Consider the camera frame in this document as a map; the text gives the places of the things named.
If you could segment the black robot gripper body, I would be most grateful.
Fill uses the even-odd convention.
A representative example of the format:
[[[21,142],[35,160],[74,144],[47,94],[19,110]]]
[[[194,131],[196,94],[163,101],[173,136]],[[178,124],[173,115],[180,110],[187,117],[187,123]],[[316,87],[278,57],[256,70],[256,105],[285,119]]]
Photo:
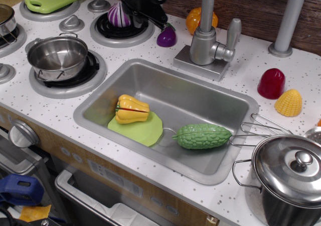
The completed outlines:
[[[151,22],[161,30],[165,28],[168,18],[162,5],[166,0],[121,0],[121,2],[134,27],[140,28]]]

